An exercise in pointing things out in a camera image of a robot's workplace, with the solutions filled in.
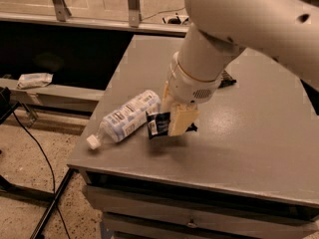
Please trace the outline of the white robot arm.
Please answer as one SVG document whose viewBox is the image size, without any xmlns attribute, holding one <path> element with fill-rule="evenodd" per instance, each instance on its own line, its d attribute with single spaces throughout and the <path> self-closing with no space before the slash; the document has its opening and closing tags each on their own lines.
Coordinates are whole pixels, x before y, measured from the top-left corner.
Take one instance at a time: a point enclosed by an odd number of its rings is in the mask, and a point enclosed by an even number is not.
<svg viewBox="0 0 319 239">
<path fill-rule="evenodd" d="M 225 68 L 258 51 L 319 87 L 319 10 L 301 0 L 184 0 L 190 26 L 169 65 L 161 110 L 181 135 L 210 100 Z"/>
</svg>

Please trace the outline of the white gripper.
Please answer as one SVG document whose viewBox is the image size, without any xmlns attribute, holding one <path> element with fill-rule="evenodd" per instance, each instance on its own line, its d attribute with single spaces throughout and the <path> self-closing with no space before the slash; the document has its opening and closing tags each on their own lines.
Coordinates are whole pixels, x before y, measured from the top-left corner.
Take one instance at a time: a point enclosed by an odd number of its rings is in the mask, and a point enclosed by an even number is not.
<svg viewBox="0 0 319 239">
<path fill-rule="evenodd" d="M 160 106 L 162 113 L 170 113 L 169 136 L 186 132 L 199 115 L 197 104 L 208 102 L 221 83 L 220 75 L 211 81 L 196 80 L 182 69 L 177 56 L 171 59 Z"/>
</svg>

